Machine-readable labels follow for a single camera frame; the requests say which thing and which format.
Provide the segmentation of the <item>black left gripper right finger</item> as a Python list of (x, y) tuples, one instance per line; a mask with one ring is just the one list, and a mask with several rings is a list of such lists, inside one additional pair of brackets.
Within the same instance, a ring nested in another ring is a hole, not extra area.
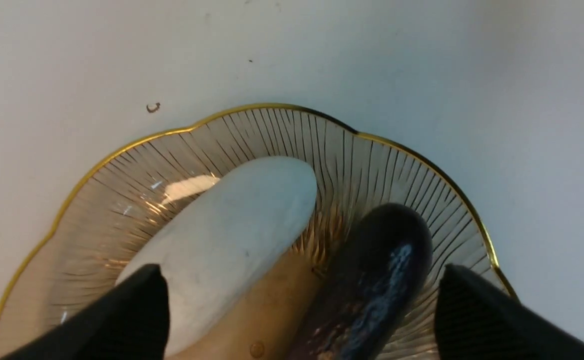
[(442, 360), (584, 360), (584, 342), (461, 265), (439, 284), (434, 334)]

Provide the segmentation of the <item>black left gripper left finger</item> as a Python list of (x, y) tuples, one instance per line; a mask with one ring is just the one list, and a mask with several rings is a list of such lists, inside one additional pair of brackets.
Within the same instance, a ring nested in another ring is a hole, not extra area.
[(167, 282), (146, 264), (6, 360), (161, 360), (170, 332)]

